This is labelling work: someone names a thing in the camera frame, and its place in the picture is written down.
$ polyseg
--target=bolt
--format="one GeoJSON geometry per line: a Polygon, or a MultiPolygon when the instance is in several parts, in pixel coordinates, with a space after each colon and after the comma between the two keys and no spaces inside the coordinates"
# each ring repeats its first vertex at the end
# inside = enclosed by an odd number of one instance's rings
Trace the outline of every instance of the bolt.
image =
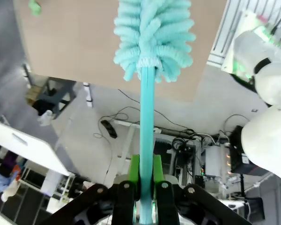
{"type": "Polygon", "coordinates": [[[161,185],[161,187],[163,187],[163,188],[167,188],[169,185],[167,184],[167,183],[163,183],[162,185],[161,185]]]}
{"type": "Polygon", "coordinates": [[[191,194],[195,193],[195,189],[193,189],[192,187],[188,188],[187,191],[188,191],[189,193],[191,193],[191,194]]]}

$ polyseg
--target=white board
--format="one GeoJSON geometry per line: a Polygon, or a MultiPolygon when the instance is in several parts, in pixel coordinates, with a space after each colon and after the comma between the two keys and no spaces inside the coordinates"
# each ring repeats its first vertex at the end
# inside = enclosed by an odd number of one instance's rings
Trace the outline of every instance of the white board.
{"type": "Polygon", "coordinates": [[[52,147],[41,139],[0,123],[0,145],[43,167],[69,176],[52,147]]]}

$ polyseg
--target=screw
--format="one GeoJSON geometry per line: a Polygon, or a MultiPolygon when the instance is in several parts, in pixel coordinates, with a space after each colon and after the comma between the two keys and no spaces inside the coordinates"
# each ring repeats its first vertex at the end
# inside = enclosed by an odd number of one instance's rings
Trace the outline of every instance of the screw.
{"type": "Polygon", "coordinates": [[[101,193],[103,192],[103,188],[99,188],[99,189],[97,190],[97,192],[98,192],[99,194],[101,194],[101,193]]]}
{"type": "Polygon", "coordinates": [[[195,193],[195,189],[193,189],[192,187],[190,187],[187,191],[191,194],[195,193]]]}
{"type": "Polygon", "coordinates": [[[163,183],[162,185],[161,185],[161,187],[163,187],[163,188],[167,188],[169,185],[167,184],[167,183],[163,183]]]}

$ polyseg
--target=fluffy microfiber bristle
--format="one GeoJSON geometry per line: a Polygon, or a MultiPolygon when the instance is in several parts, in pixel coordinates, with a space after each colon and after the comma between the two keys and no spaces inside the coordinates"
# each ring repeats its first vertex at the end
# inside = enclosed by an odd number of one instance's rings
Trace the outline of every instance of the fluffy microfiber bristle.
{"type": "Polygon", "coordinates": [[[195,35],[188,30],[189,0],[119,0],[114,33],[122,43],[114,62],[125,70],[129,81],[135,72],[141,79],[142,67],[155,67],[155,81],[174,82],[180,69],[192,65],[189,55],[195,35]]]}

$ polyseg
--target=green object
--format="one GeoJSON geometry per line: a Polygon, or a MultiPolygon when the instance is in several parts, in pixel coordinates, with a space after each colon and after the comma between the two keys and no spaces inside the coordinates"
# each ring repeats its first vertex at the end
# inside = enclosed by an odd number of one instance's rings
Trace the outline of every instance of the green object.
{"type": "Polygon", "coordinates": [[[153,175],[154,175],[154,183],[155,185],[164,181],[163,176],[163,165],[161,162],[160,155],[153,156],[153,175]]]}
{"type": "Polygon", "coordinates": [[[137,184],[139,181],[140,156],[133,155],[129,166],[128,180],[137,184]]]}
{"type": "Polygon", "coordinates": [[[31,13],[35,16],[41,15],[42,8],[37,3],[36,0],[29,0],[29,8],[31,9],[31,13]]]}

